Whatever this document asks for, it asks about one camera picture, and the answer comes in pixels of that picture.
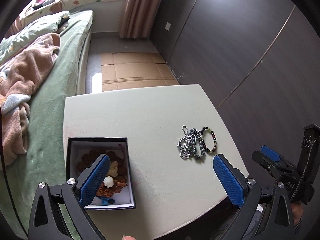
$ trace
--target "beaded bracelet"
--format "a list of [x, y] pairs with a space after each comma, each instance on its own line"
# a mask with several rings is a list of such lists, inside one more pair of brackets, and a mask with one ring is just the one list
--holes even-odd
[[[206, 130], [211, 133], [211, 136], [213, 139], [213, 149], [212, 150], [209, 150], [204, 143], [204, 131], [206, 131]], [[214, 135], [214, 132], [210, 128], [204, 127], [201, 129], [200, 134], [201, 134], [201, 137], [199, 140], [199, 145], [200, 145], [201, 155], [204, 155], [205, 152], [212, 154], [215, 151], [215, 149], [217, 148], [217, 139], [216, 139], [216, 136]]]

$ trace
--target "white table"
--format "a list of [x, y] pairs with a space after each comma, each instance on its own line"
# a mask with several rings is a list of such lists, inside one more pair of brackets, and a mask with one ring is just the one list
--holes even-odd
[[[212, 167], [183, 160], [181, 126], [213, 129], [217, 152], [245, 177], [248, 172], [218, 112], [199, 85], [115, 90], [66, 98], [64, 154], [68, 137], [127, 137], [136, 209], [89, 211], [108, 240], [122, 235], [155, 239], [192, 222], [226, 196]], [[210, 136], [206, 140], [212, 148]]]

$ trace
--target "green bedsheet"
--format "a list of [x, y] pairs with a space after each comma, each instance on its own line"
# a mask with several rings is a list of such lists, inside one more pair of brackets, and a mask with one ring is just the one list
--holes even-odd
[[[70, 15], [69, 27], [61, 33], [58, 59], [29, 102], [31, 115], [27, 154], [19, 156], [6, 168], [13, 199], [26, 230], [39, 183], [45, 181], [48, 185], [57, 185], [66, 181], [62, 140], [64, 104], [66, 97], [76, 94], [81, 48], [91, 24], [91, 10]], [[25, 238], [13, 212], [1, 171], [0, 210], [14, 232]]]

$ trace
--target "white bead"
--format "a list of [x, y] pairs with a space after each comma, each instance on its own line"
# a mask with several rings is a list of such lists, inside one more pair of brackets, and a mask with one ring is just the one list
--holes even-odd
[[103, 183], [106, 187], [113, 187], [113, 178], [110, 176], [105, 177], [105, 179], [103, 180]]

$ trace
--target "pink blanket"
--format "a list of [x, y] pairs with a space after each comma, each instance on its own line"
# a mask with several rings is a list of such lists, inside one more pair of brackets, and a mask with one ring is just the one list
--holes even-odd
[[37, 38], [6, 62], [0, 71], [0, 107], [5, 165], [28, 148], [30, 108], [27, 102], [52, 69], [60, 49], [60, 36], [49, 33]]

